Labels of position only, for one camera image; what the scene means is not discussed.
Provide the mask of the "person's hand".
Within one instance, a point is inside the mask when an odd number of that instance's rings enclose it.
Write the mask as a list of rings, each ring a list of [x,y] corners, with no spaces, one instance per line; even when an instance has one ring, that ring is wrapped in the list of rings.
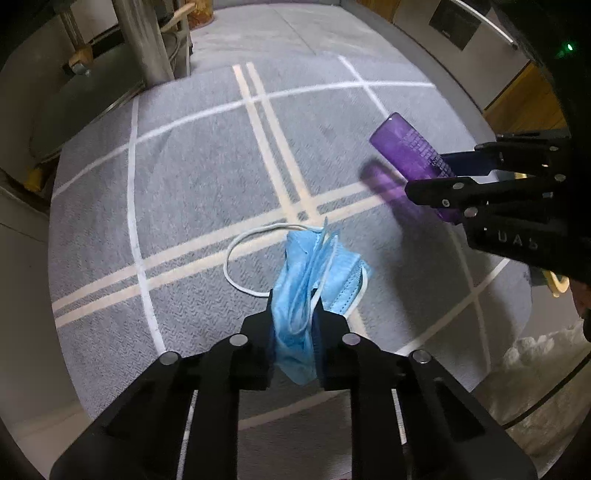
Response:
[[[571,280],[570,288],[575,309],[583,320],[583,334],[591,342],[591,289],[588,285]]]

